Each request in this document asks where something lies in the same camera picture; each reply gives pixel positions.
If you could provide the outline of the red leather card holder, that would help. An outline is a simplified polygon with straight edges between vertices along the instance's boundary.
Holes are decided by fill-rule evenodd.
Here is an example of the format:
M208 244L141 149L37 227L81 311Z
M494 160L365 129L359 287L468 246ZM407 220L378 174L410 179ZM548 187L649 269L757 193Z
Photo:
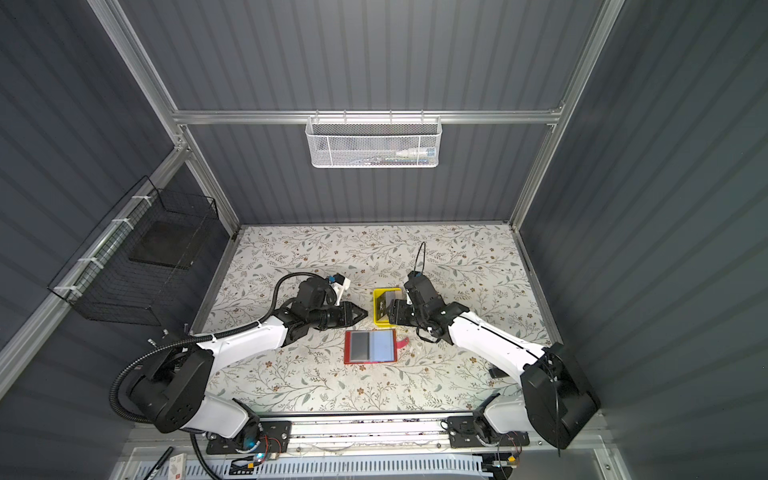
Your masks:
M410 343L399 338L394 329L350 330L345 333L344 363L346 365L394 363L399 351Z

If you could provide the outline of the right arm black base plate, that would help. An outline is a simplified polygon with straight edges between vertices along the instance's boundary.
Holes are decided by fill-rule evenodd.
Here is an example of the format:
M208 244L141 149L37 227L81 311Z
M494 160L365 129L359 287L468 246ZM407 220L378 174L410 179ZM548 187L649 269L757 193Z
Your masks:
M522 448L530 444L527 432L499 433L488 421L473 415L449 416L440 422L454 449L479 447Z

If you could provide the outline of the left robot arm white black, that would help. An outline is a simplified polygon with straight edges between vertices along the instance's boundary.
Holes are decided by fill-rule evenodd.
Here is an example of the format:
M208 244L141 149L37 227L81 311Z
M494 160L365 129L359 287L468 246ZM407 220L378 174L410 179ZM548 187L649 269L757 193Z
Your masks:
M277 351L312 330L350 328L367 310L344 299L348 278L299 273L297 293L280 301L272 292L259 319L206 335L174 338L126 366L113 381L109 404L119 417L151 424L161 433L210 433L246 445L262 434L260 417L236 399L209 393L219 371L258 354Z

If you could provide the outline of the small white red box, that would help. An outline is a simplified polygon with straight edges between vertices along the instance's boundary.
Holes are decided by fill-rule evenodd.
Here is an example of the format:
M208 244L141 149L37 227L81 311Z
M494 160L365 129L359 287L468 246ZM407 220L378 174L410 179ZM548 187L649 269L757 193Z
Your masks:
M186 454L173 455L168 461L167 479L184 480L186 471Z

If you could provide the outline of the stack of credit cards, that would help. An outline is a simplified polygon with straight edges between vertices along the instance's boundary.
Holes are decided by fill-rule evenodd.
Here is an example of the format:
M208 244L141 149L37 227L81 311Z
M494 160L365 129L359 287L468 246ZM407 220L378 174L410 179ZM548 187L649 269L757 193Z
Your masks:
M400 288L387 290L383 294L383 300L386 305L388 305L394 300L399 300L402 298L403 298L403 291Z

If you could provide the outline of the yellow plastic card tray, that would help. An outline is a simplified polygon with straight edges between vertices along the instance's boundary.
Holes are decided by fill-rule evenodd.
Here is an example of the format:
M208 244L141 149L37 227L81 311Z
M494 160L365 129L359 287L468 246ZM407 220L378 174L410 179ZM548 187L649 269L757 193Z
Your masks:
M373 290L373 323L377 328L391 327L387 317L387 314L388 314L387 307L389 304L388 305L385 304L383 300L383 294L387 290L397 289L397 288L400 288L400 287L375 288Z

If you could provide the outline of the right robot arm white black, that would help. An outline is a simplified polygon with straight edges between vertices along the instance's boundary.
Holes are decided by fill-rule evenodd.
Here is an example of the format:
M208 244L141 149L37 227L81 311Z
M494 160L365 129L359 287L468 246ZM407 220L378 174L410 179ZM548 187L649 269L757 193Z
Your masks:
M473 411L471 435L478 443L497 446L514 433L535 432L562 450L601 408L596 390L563 344L526 341L463 304L446 302L422 272L410 272L404 290L384 302L390 324L414 327L428 343L444 341L478 355L520 387L520 401L494 393Z

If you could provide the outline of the black pen on ledge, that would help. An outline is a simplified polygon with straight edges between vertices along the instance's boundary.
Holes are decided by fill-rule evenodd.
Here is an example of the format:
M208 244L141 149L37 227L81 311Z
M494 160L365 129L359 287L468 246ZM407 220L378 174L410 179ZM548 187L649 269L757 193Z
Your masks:
M166 464L166 462L170 459L173 452L174 452L174 448L172 446L168 447L160 456L160 458L155 462L155 464L146 472L142 480L155 479L157 475L160 473L161 469Z

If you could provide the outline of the white tube in basket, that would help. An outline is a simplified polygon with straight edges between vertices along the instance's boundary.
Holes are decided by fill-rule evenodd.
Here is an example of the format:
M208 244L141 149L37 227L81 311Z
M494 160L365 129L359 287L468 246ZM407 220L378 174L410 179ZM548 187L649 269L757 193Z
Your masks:
M399 158L413 159L416 161L429 161L437 156L438 149L435 147L415 147L395 152Z

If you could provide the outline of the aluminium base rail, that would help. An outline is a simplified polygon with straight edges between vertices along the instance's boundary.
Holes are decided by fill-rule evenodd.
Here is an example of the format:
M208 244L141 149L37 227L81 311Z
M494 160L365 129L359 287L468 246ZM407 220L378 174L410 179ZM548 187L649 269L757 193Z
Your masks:
M385 455L410 453L447 453L449 436L443 428L449 416L457 412L366 413L322 415L264 415L267 422L291 423L287 451L283 457L299 458L325 455ZM597 449L613 445L613 435L602 413L598 413L572 441L571 449ZM524 451L553 451L541 435L529 433ZM175 453L192 453L184 432L161 434L151 425L136 425L125 441L119 460L131 457L154 459L166 447Z

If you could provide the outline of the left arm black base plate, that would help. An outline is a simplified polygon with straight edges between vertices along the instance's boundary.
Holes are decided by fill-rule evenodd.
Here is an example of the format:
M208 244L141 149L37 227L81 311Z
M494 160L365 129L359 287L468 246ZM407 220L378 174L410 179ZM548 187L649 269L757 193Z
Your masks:
M293 424L290 421L249 422L233 439L217 436L208 441L209 455L282 454L287 452Z

